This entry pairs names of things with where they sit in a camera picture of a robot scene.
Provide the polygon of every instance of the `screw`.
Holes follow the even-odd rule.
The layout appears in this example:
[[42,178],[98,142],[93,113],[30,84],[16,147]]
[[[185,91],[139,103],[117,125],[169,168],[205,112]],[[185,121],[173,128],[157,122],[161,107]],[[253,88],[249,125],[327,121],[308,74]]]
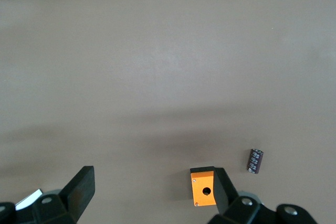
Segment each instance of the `screw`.
[[42,201],[41,201],[41,203],[42,204],[46,204],[46,203],[49,203],[49,202],[51,202],[52,201],[52,199],[50,198],[50,197],[48,197],[48,198],[44,198]]
[[252,205],[253,205],[252,200],[250,200],[250,199],[248,199],[248,198],[243,198],[243,199],[241,200],[241,202],[242,202],[244,205],[246,205],[246,206],[252,206]]
[[290,215],[298,215],[298,212],[292,207],[285,207],[285,211]]

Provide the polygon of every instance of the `black cylindrical capacitor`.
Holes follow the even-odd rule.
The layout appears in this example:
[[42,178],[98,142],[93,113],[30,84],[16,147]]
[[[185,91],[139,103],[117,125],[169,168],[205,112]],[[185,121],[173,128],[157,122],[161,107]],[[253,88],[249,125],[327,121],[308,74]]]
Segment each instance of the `black cylindrical capacitor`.
[[258,149],[251,149],[251,153],[250,153],[250,158],[248,160],[248,164],[247,164],[247,170],[250,173],[259,173],[259,169],[260,169],[260,165],[261,165],[261,160],[262,160],[262,156],[264,155],[264,153],[261,150]]

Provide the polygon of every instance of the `black hole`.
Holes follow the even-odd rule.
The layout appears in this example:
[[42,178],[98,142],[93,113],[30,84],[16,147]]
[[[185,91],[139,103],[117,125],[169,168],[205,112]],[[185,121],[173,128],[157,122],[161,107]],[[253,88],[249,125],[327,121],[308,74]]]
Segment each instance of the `black hole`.
[[203,189],[203,194],[204,194],[204,195],[208,196],[210,193],[211,193],[211,189],[210,189],[210,188],[205,187],[205,188]]

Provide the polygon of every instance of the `beige surface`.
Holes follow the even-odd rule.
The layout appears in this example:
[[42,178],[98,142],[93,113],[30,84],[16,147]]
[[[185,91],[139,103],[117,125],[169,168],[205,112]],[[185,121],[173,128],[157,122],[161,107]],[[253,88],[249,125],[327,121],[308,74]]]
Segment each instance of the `beige surface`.
[[[0,0],[1,201],[96,169],[85,223],[207,223],[188,169],[336,219],[336,0]],[[250,148],[265,152],[259,175]]]

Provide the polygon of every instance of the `orange plate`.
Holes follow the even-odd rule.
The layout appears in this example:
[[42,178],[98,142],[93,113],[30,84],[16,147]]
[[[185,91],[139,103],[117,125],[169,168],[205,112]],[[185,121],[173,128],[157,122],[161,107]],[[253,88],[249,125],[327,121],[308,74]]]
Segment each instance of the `orange plate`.
[[195,206],[211,206],[216,204],[213,171],[191,173],[191,184]]

